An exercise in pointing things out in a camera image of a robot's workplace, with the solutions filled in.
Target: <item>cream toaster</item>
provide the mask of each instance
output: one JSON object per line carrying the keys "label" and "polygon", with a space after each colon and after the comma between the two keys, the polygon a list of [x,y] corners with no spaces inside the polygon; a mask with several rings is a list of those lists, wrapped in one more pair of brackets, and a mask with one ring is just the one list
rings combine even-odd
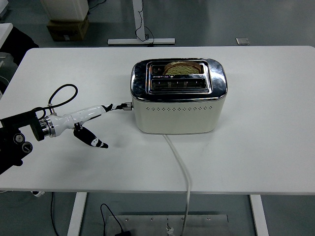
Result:
{"label": "cream toaster", "polygon": [[[170,63],[198,63],[193,74],[165,74]],[[138,128],[152,134],[194,134],[213,130],[227,94],[222,65],[213,59],[149,59],[131,73]]]}

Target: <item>bread slice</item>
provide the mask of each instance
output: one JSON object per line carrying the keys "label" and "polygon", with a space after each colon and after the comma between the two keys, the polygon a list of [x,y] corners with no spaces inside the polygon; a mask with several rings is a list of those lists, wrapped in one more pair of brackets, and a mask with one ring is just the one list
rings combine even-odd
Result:
{"label": "bread slice", "polygon": [[201,65],[194,61],[174,61],[167,64],[164,68],[164,75],[189,75],[200,74]]}

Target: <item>table top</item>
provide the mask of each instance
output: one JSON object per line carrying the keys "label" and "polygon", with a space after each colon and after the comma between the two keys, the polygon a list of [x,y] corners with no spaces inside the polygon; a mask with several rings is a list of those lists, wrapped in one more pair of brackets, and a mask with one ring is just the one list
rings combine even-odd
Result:
{"label": "table top", "polygon": [[[46,106],[61,85],[79,93],[59,115],[131,101],[130,75],[141,60],[211,58],[228,93],[217,127],[169,136],[192,180],[192,193],[315,193],[315,49],[280,47],[121,47],[31,49],[0,101],[0,118]],[[65,88],[57,104],[72,96]],[[161,135],[141,132],[134,111],[111,111],[84,125],[109,145],[82,144],[66,130],[36,141],[21,167],[0,176],[1,190],[184,192],[183,173]]]}
{"label": "table top", "polygon": [[0,47],[2,47],[12,28],[13,25],[11,23],[0,24]]}

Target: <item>gray floor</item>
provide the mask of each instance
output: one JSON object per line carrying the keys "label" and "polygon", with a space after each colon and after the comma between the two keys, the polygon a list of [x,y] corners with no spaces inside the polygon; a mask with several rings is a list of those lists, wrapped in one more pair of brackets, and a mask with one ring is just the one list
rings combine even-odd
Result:
{"label": "gray floor", "polygon": [[[102,0],[89,1],[94,6]],[[314,0],[144,0],[145,25],[155,38],[175,38],[175,46],[236,46],[248,37],[251,46],[315,47]],[[54,42],[39,0],[10,0],[3,19],[29,35],[40,47],[107,47],[107,40],[135,38],[131,0],[107,0],[90,11],[83,41]],[[74,193],[57,193],[56,227],[66,235]],[[0,194],[0,235],[54,235],[50,222],[51,193]],[[314,196],[262,196],[269,235],[315,235]],[[117,214],[182,213],[181,194],[88,195],[81,235],[102,235],[101,203]],[[192,195],[191,211],[227,214],[233,236],[255,235],[248,196]]]}

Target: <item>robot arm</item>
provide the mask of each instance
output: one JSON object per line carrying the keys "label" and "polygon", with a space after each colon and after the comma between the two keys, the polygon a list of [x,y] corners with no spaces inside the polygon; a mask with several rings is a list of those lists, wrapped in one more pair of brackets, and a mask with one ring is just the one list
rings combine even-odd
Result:
{"label": "robot arm", "polygon": [[35,110],[1,119],[0,128],[0,175],[11,166],[21,166],[22,159],[32,151],[32,144],[25,141],[25,136],[19,128],[30,125],[34,136],[41,141],[46,136],[57,137],[66,129],[74,129],[73,134],[82,142],[99,148],[108,148],[108,145],[99,140],[90,130],[82,125],[100,115],[122,109],[131,111],[131,102],[121,105],[94,106],[82,109],[64,116],[52,113],[44,118],[37,118]]}

